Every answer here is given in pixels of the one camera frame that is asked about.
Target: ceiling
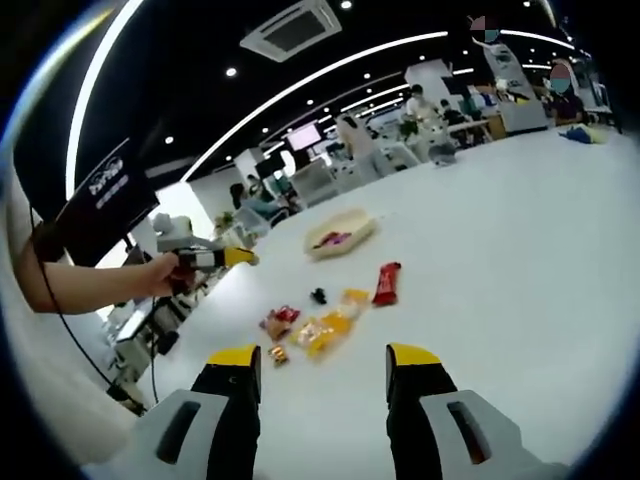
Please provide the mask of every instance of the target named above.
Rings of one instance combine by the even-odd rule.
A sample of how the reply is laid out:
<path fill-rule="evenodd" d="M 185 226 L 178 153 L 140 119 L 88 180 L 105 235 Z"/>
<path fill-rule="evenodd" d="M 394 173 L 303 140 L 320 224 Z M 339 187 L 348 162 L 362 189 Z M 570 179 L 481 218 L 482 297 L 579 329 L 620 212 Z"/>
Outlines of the ceiling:
<path fill-rule="evenodd" d="M 93 89 L 80 138 L 78 178 L 90 172 L 115 145 L 130 136 L 138 146 L 137 161 L 145 169 L 163 165 L 167 165 L 166 170 L 178 167 L 154 176 L 156 188 L 174 183 L 195 158 L 285 88 L 349 55 L 401 38 L 449 32 L 444 38 L 410 43 L 367 56 L 305 85 L 240 129 L 192 178 L 224 167 L 228 156 L 260 144 L 274 131 L 306 113 L 310 115 L 294 127 L 323 117 L 326 114 L 321 111 L 321 105 L 345 92 L 353 90 L 331 105 L 344 107 L 365 98 L 367 88 L 377 93 L 404 83 L 404 71 L 407 66 L 418 63 L 420 56 L 444 58 L 452 63 L 454 70 L 474 68 L 470 81 L 487 81 L 490 76 L 486 62 L 480 48 L 471 42 L 467 16 L 486 15 L 494 18 L 500 28 L 566 40 L 562 32 L 551 27 L 545 12 L 535 2 L 527 8 L 518 0 L 455 0 L 438 3 L 436 12 L 429 7 L 430 2 L 352 1 L 353 7 L 345 11 L 339 7 L 341 0 L 328 0 L 343 31 L 284 63 L 246 50 L 239 42 L 261 23 L 294 4 L 293 0 L 144 1 L 109 53 Z M 100 39 L 97 36 L 103 34 L 99 29 L 96 38 L 87 42 L 95 44 Z M 558 55 L 568 54 L 562 47 L 535 39 L 508 37 L 506 42 L 522 63 L 530 60 L 546 63 L 552 58 L 552 51 Z M 82 79 L 82 69 L 86 69 L 87 62 L 84 58 L 83 63 L 77 63 L 73 75 Z M 225 75 L 229 67 L 238 70 L 234 78 Z M 371 78 L 365 80 L 365 73 Z M 54 162 L 57 169 L 66 158 L 68 134 L 60 132 L 68 131 L 73 109 L 69 112 L 67 105 L 75 104 L 73 98 L 72 94 L 66 95 L 65 108 L 61 109 L 67 112 L 66 117 L 58 122 L 56 140 L 52 139 L 47 146 L 46 156 L 57 158 Z M 314 101 L 313 106 L 307 105 L 310 99 Z M 388 100 L 381 97 L 373 103 Z M 42 118 L 51 121 L 55 116 L 51 110 L 51 107 L 46 109 Z M 269 128 L 270 133 L 264 134 L 263 128 Z M 23 155 L 27 158 L 25 165 L 27 161 L 33 164 L 36 158 L 43 161 L 42 151 L 29 151 L 35 138 L 41 138 L 40 130 L 33 130 L 32 135 L 25 136 L 24 151 L 28 152 Z M 174 141 L 167 145 L 165 138 L 169 136 Z M 175 162 L 185 158 L 189 158 L 189 162 Z M 55 190 L 56 195 L 60 180 L 64 180 L 64 172 L 60 175 L 56 171 L 47 181 L 48 188 Z"/>

